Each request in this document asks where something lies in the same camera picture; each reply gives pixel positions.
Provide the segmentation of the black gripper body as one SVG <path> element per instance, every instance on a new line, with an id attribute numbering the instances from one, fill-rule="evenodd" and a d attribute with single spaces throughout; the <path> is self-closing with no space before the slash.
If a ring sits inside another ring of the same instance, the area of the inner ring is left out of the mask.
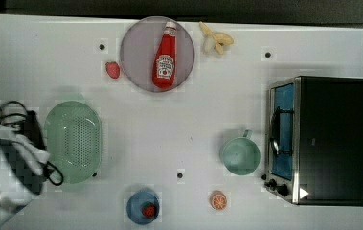
<path id="1" fill-rule="evenodd" d="M 43 135 L 37 115 L 34 111 L 30 110 L 27 112 L 26 119 L 23 123 L 23 134 L 33 143 L 35 147 L 40 150 L 45 150 Z"/>

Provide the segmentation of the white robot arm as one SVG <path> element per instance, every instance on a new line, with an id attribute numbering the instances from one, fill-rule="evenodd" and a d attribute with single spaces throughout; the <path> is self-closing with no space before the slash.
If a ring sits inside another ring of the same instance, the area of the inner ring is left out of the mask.
<path id="1" fill-rule="evenodd" d="M 41 195 L 49 157 L 27 137 L 0 125 L 0 226 Z"/>

